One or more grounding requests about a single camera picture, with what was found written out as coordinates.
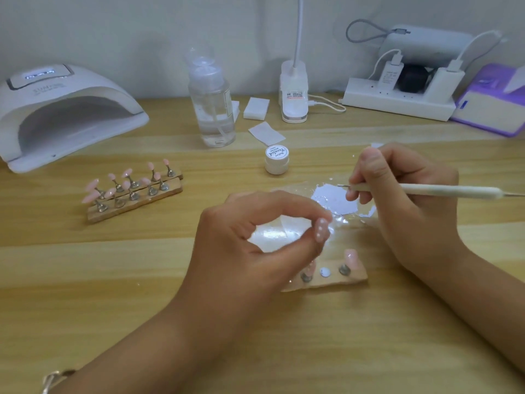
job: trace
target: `white wall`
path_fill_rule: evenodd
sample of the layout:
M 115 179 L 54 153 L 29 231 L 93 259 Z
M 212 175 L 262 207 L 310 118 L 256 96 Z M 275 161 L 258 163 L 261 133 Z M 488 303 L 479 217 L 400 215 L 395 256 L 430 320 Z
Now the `white wall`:
M 234 94 L 272 92 L 281 62 L 293 54 L 296 9 L 297 0 L 0 0 L 0 76 L 69 62 L 138 98 L 186 95 L 182 52 L 193 37 L 215 46 Z M 377 57 L 372 46 L 346 41 L 353 19 L 502 30 L 509 42 L 473 65 L 469 77 L 483 62 L 525 64 L 524 16 L 525 0 L 305 0 L 301 59 L 312 90 L 344 88 L 351 75 L 366 77 Z

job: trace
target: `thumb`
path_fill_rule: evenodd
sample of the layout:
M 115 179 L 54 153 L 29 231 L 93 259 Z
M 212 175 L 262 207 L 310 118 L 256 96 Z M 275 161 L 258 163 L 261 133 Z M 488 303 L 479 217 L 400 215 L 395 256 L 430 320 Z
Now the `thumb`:
M 325 243 L 318 243 L 314 237 L 313 227 L 308 228 L 301 238 L 283 246 L 279 250 L 263 255 L 264 260 L 258 265 L 263 272 L 277 285 L 283 285 L 303 268 L 316 259 Z
M 400 207 L 412 204 L 379 149 L 368 147 L 363 150 L 359 159 L 361 174 L 370 186 L 380 213 L 392 213 Z

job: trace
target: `right hand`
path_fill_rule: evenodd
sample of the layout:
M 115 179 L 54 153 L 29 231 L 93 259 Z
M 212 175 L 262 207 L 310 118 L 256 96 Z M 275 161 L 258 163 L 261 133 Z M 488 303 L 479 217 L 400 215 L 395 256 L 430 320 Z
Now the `right hand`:
M 465 250 L 457 231 L 457 199 L 406 195 L 398 183 L 457 185 L 456 169 L 432 162 L 400 144 L 363 150 L 349 184 L 366 182 L 370 192 L 348 190 L 346 199 L 372 198 L 380 230 L 398 261 L 416 273 L 443 267 Z

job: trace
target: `wooden table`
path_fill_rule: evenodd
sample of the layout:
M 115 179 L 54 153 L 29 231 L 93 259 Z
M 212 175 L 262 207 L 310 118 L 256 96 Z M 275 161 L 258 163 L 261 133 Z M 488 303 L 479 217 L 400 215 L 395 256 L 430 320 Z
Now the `wooden table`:
M 265 145 L 247 131 L 257 121 L 240 116 L 232 145 L 206 149 L 186 98 L 141 101 L 147 126 L 34 172 L 0 166 L 0 392 L 36 392 L 43 375 L 82 366 L 156 313 L 182 281 L 201 210 L 228 193 L 346 175 L 365 146 L 390 141 L 456 166 L 463 185 L 525 192 L 524 135 L 353 108 L 312 108 L 306 123 L 286 124 L 271 98 L 267 121 L 290 148 L 283 176 L 264 170 Z M 247 98 L 238 99 L 243 110 Z M 130 166 L 138 178 L 162 158 L 182 168 L 181 194 L 86 224 L 89 180 L 105 186 L 109 172 Z M 460 200 L 459 224 L 474 251 L 525 279 L 524 200 Z M 353 246 L 368 284 L 278 295 L 185 392 L 525 391 L 525 379 L 381 240 Z

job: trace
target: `power strip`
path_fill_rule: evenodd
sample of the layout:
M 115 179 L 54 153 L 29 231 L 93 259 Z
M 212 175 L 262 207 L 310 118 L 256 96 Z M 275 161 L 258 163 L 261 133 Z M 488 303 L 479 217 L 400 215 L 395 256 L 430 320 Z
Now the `power strip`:
M 452 97 L 444 103 L 428 102 L 424 94 L 379 90 L 376 80 L 350 78 L 339 103 L 358 108 L 447 121 L 456 110 Z

